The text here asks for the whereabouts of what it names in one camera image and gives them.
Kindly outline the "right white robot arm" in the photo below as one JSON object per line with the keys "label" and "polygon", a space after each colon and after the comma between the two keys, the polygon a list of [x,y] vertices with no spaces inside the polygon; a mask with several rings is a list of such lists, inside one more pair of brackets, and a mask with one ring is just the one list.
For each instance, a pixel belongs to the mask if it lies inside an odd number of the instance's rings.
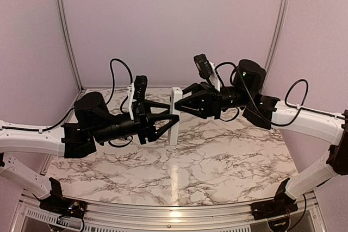
{"label": "right white robot arm", "polygon": [[256,127],[286,129],[316,137],[330,143],[328,151],[298,175],[281,182],[269,209],[280,215],[300,196],[337,175],[347,175],[347,112],[334,114],[306,108],[303,103],[290,104],[261,94],[266,71],[252,60],[232,62],[230,85],[215,87],[211,77],[222,83],[218,69],[204,54],[194,57],[201,83],[183,90],[184,98],[175,102],[175,109],[206,119],[219,119],[230,108],[243,111],[243,117]]}

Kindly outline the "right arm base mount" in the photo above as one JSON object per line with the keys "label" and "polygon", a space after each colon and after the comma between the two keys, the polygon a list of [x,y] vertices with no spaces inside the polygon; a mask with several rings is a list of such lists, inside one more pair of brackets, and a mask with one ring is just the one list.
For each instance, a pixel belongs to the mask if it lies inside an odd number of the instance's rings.
{"label": "right arm base mount", "polygon": [[273,199],[251,204],[251,213],[255,220],[286,215],[298,210],[296,200],[285,194],[285,187],[289,180],[290,178],[287,178],[281,182]]}

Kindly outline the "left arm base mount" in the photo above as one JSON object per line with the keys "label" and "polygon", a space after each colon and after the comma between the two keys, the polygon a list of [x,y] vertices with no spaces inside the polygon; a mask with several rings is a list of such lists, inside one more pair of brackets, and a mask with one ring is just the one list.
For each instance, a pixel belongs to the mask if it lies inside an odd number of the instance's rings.
{"label": "left arm base mount", "polygon": [[85,215],[87,202],[63,196],[61,184],[54,178],[48,179],[51,185],[48,197],[40,199],[40,208],[54,212],[60,216],[82,219]]}

